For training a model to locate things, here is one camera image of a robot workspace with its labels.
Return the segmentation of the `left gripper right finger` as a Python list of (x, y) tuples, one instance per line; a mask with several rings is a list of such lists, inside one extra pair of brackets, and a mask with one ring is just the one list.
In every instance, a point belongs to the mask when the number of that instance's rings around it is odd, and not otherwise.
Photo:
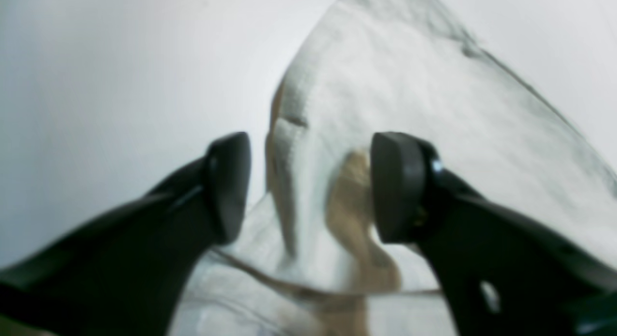
[(485, 199), (430, 142), (375, 133), (370, 166), (380, 240), (418, 246), (461, 336), (616, 334), (616, 271)]

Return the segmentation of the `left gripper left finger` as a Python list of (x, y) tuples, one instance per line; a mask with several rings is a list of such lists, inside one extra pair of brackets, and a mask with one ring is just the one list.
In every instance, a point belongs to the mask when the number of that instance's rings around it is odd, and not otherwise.
[(247, 133), (213, 141), (136, 200), (1, 270), (1, 314), (58, 336), (164, 336), (203, 253), (237, 239)]

